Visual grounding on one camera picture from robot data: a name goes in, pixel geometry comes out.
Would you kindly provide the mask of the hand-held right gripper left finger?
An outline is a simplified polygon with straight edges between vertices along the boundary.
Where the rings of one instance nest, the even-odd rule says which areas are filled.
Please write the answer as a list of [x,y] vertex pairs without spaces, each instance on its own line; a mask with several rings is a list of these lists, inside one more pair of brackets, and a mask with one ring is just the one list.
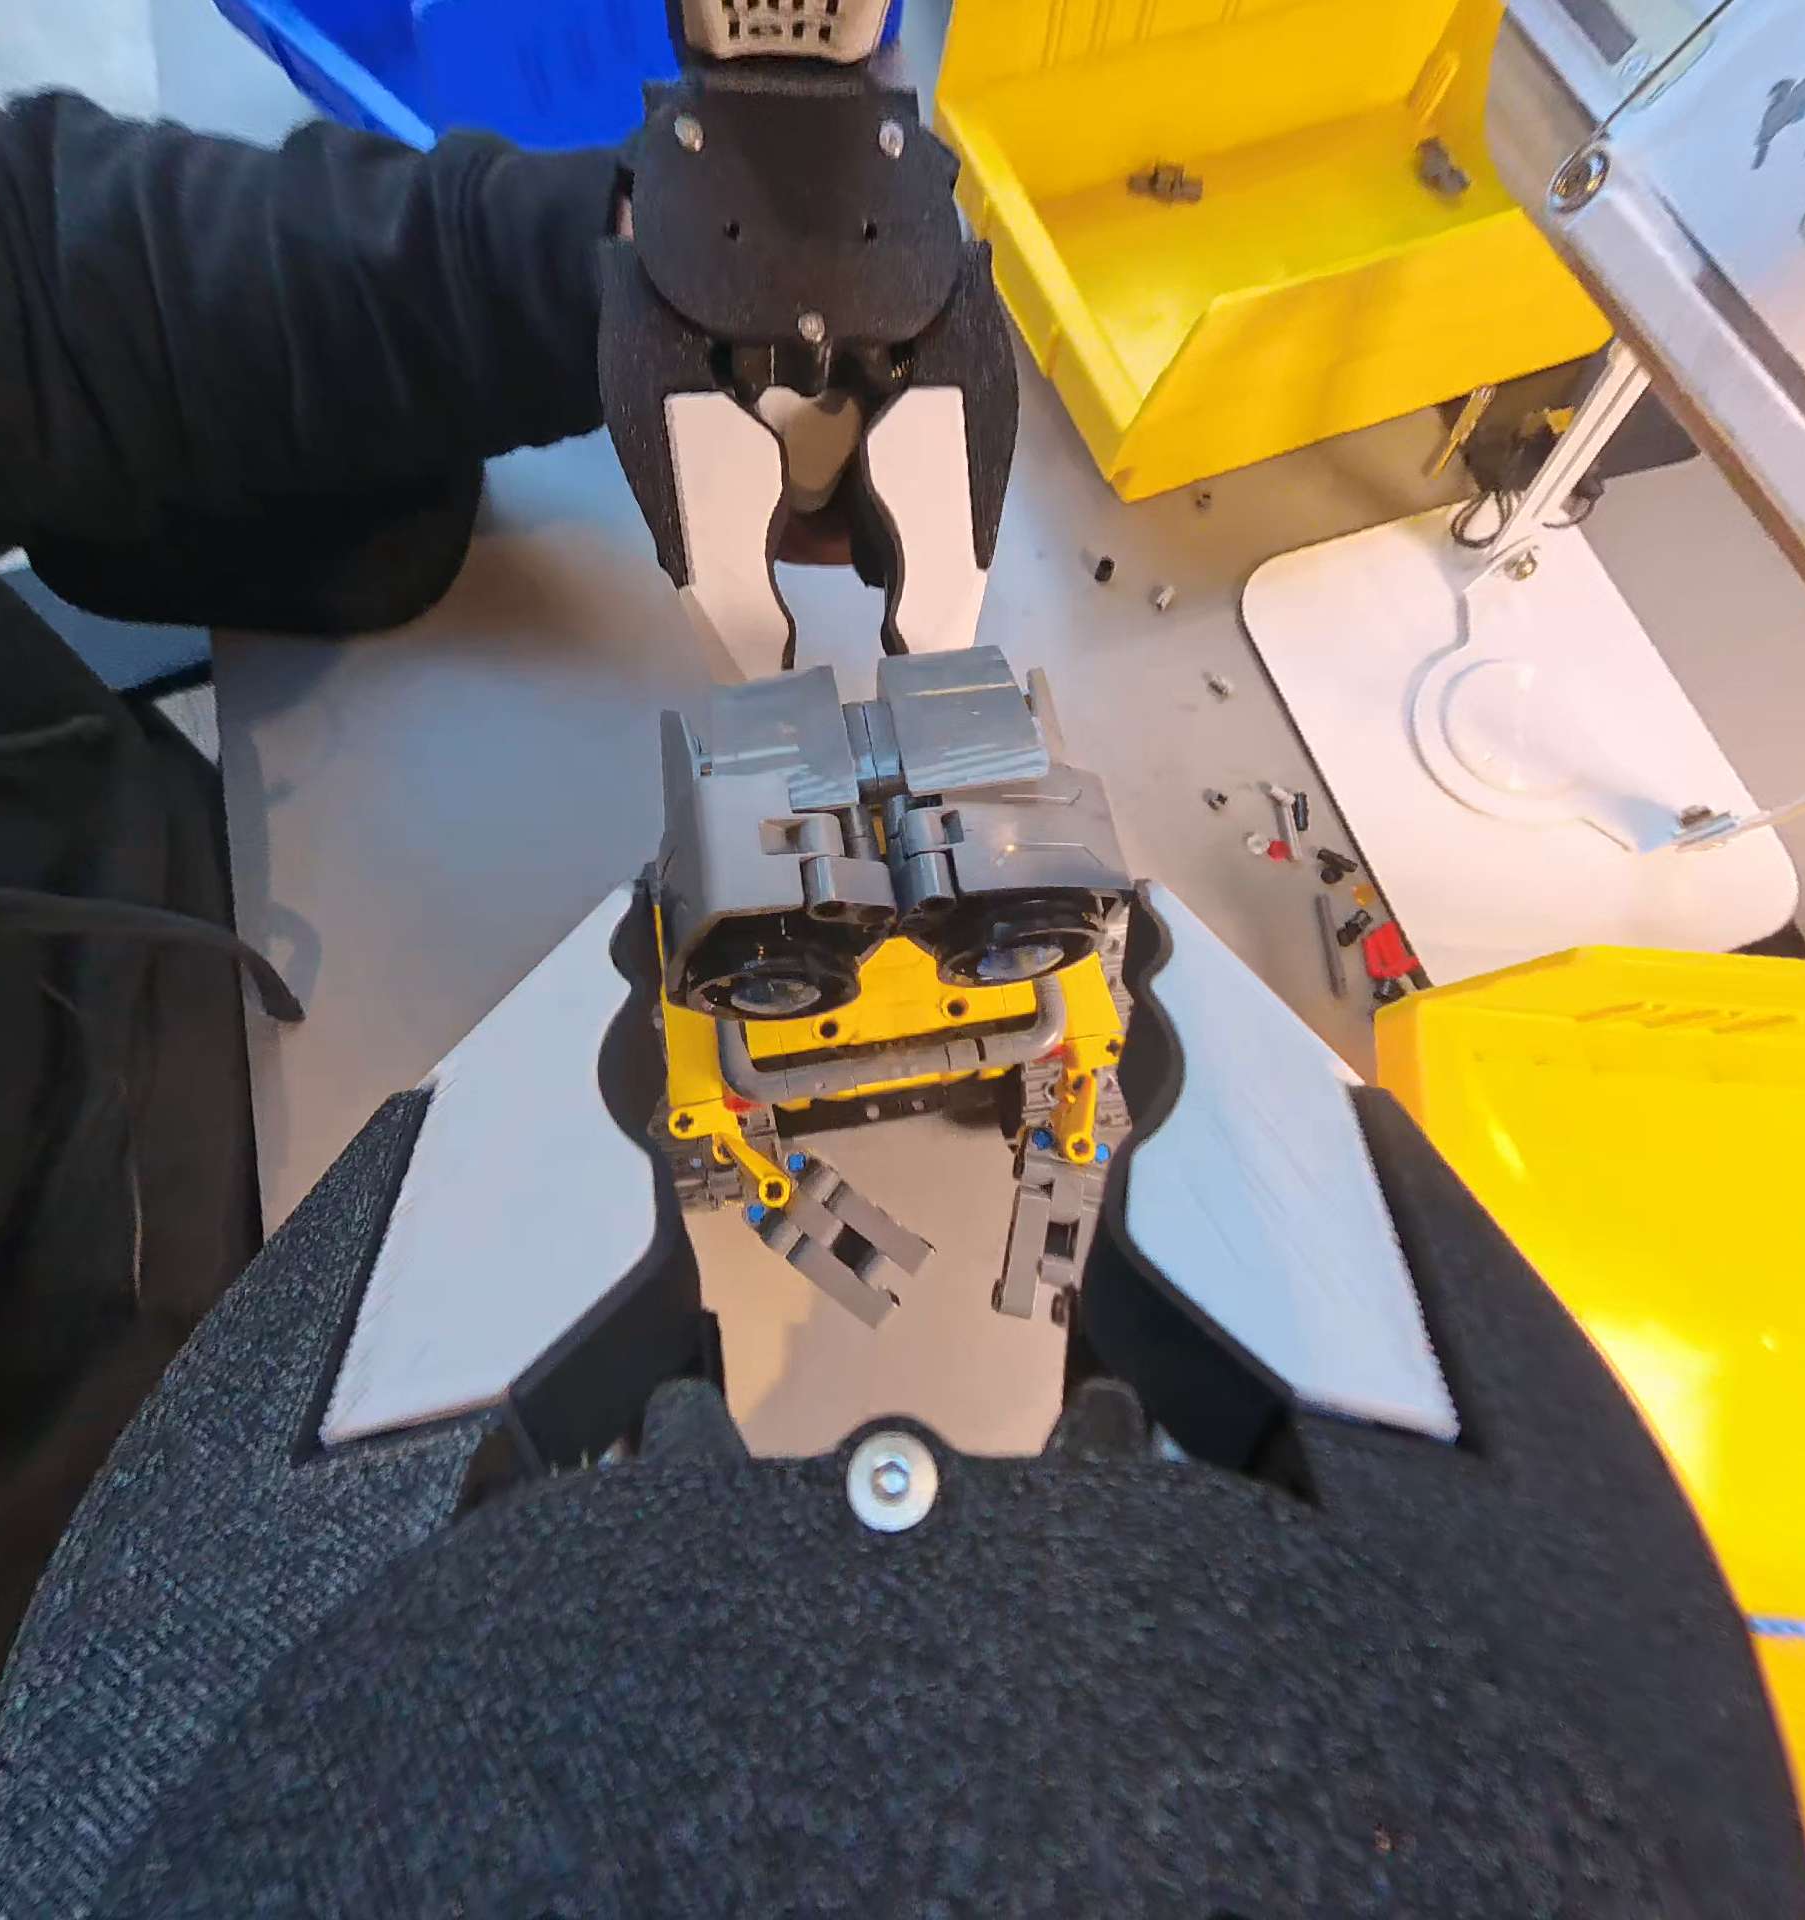
[[502,1409],[527,1449],[611,1449],[703,1364],[692,1250],[650,1125],[654,906],[602,906],[420,1084],[425,1111],[318,1435]]

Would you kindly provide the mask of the yellow plastic bin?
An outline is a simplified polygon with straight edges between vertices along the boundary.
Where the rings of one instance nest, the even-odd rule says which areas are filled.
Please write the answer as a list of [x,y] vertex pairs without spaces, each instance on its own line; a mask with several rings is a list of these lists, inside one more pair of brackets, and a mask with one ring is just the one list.
[[1375,1033],[1381,1086],[1672,1459],[1805,1810],[1805,959],[1579,949]]
[[[1496,3],[964,3],[939,134],[1122,499],[1569,365],[1610,322],[1504,189]],[[1438,135],[1471,175],[1418,185]],[[1178,161],[1195,207],[1128,193]]]

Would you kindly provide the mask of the grey toy robot head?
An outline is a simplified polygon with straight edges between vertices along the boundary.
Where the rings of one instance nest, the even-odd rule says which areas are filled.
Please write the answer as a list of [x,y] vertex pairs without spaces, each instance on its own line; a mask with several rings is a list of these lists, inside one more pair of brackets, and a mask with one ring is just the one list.
[[1044,670],[994,646],[718,687],[659,719],[654,904],[665,999],[725,1021],[846,1008],[893,939],[946,987],[1099,953],[1133,877],[1107,784],[1071,764]]

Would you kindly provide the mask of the white book stand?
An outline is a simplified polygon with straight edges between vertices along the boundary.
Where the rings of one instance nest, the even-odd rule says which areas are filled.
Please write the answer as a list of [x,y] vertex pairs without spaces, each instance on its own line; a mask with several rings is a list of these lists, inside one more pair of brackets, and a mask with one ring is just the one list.
[[1805,415],[1697,250],[1555,83],[1541,228],[1617,329],[1506,529],[1442,512],[1262,564],[1245,620],[1440,985],[1573,946],[1733,951],[1799,904],[1778,831],[1579,529],[1555,521],[1655,391],[1805,583]]

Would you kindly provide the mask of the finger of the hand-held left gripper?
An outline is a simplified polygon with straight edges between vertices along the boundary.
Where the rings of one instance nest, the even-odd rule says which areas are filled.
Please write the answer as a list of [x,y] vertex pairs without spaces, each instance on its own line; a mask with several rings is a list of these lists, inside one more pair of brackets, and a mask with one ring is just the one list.
[[776,577],[787,459],[776,433],[718,391],[665,399],[683,546],[679,595],[718,685],[785,670],[794,620]]
[[891,658],[976,644],[986,599],[959,388],[908,388],[864,431],[859,478],[874,514]]

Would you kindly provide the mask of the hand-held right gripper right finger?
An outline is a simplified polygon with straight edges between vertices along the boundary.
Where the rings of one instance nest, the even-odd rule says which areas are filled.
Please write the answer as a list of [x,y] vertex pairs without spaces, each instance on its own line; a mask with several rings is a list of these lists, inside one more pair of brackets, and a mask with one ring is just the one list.
[[1353,1075],[1162,883],[1125,957],[1116,1148],[1082,1351],[1173,1442],[1270,1442],[1298,1413],[1456,1442]]

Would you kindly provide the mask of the building instruction booklet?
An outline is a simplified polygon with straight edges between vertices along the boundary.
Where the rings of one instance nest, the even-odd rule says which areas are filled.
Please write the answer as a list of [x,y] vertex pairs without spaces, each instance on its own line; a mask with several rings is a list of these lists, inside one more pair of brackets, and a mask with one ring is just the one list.
[[1805,415],[1805,3],[1514,3],[1507,21]]

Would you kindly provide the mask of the scattered small building pieces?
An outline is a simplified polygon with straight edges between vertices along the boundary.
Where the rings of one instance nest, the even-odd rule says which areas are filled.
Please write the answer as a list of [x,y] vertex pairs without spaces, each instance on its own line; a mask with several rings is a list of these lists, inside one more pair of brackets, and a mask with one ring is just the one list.
[[1110,501],[1082,536],[1101,644],[1089,758],[1138,877],[1337,1040],[1367,1040],[1429,977],[1250,640],[1245,589],[1260,564],[1373,518],[1361,491],[1272,464]]

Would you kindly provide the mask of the yellow tracked toy robot body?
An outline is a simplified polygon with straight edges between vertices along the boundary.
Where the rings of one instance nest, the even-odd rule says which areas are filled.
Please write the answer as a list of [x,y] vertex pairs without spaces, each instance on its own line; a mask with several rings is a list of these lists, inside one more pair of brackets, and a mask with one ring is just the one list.
[[661,1001],[665,1082],[651,1135],[684,1214],[730,1214],[865,1327],[931,1258],[814,1147],[918,1115],[994,1123],[1011,1147],[1011,1225],[990,1308],[1070,1329],[1113,1150],[1130,1136],[1116,1069],[1130,1037],[1130,912],[1089,959],[1021,985],[959,987],[891,939],[834,1014],[732,1024]]

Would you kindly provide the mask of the blue plastic bin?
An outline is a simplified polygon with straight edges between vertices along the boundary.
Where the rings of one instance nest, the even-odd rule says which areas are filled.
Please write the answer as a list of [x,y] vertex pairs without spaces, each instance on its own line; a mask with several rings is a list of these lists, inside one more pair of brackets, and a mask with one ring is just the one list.
[[656,3],[218,3],[332,121],[429,151],[488,131],[530,151],[610,147],[679,54]]

